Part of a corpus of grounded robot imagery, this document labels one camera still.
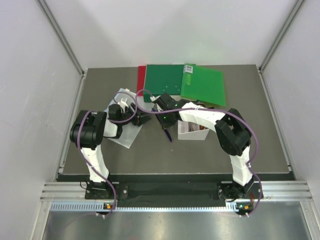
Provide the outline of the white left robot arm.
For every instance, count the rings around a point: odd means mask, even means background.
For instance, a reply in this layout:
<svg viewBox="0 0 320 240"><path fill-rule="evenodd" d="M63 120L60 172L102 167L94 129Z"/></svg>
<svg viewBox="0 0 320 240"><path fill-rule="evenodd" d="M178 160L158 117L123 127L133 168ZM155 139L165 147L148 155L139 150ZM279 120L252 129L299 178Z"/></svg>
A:
<svg viewBox="0 0 320 240"><path fill-rule="evenodd" d="M84 157L89 170L86 199L102 200L115 196L110 171L106 167L101 149L103 139L117 140L123 133L124 125L131 123L135 127L141 127L150 119L150 114L137 108L133 102L127 103L126 98L110 104L107 112L80 111L70 129L69 138Z"/></svg>

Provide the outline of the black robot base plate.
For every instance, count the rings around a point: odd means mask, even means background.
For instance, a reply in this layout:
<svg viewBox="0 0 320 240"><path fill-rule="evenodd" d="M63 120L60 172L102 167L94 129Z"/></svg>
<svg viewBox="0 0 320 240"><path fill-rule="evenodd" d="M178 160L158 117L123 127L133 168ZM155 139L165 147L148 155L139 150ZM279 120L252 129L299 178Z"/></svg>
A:
<svg viewBox="0 0 320 240"><path fill-rule="evenodd" d="M241 186L235 182L86 182L86 200L128 200L140 196L208 196L219 199L246 197L253 182Z"/></svg>

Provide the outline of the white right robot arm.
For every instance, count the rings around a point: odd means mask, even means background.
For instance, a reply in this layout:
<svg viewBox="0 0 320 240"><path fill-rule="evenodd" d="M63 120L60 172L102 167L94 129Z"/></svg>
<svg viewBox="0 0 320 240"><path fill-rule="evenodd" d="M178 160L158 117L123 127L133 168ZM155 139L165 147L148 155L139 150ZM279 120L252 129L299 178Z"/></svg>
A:
<svg viewBox="0 0 320 240"><path fill-rule="evenodd" d="M252 191L253 173L250 170L250 145L252 133L244 124L240 113L231 108L217 111L186 99L175 100L167 93L151 96L161 113L158 120L165 130L177 122L196 124L216 133L222 150L230 157L232 184L222 188L221 196L227 199L245 198Z"/></svg>

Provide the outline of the dark blue table knife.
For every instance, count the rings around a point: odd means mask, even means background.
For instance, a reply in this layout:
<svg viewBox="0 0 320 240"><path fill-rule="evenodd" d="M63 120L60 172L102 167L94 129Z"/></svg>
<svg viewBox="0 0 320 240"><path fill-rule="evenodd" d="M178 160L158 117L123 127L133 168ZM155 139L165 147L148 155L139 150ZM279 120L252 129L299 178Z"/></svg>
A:
<svg viewBox="0 0 320 240"><path fill-rule="evenodd" d="M173 139L172 139L169 131L168 131L167 129L163 129L163 131L164 131L166 137L168 138L168 140L172 143L172 142L173 142Z"/></svg>

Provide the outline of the clear mesh zip pouch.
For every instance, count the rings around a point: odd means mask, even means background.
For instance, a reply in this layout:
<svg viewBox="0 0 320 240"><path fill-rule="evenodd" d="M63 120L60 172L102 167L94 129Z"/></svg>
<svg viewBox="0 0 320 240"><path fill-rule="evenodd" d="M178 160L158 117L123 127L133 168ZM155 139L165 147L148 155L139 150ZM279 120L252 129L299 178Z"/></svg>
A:
<svg viewBox="0 0 320 240"><path fill-rule="evenodd" d="M122 119L122 113L126 110L126 107L131 107L134 110L133 114L139 109L136 107L135 96L136 94L129 89L121 88L105 110L107 118L103 136L127 149L131 147L142 128L142 125L134 126L129 122L133 115L125 120Z"/></svg>

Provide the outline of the white divided plastic container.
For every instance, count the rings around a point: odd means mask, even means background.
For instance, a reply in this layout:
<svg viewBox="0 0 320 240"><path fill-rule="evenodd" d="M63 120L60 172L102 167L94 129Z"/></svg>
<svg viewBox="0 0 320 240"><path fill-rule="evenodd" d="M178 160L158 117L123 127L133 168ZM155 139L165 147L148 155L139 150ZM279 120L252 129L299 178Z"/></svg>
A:
<svg viewBox="0 0 320 240"><path fill-rule="evenodd" d="M204 141L209 131L208 128L192 122L178 121L177 138L185 141Z"/></svg>

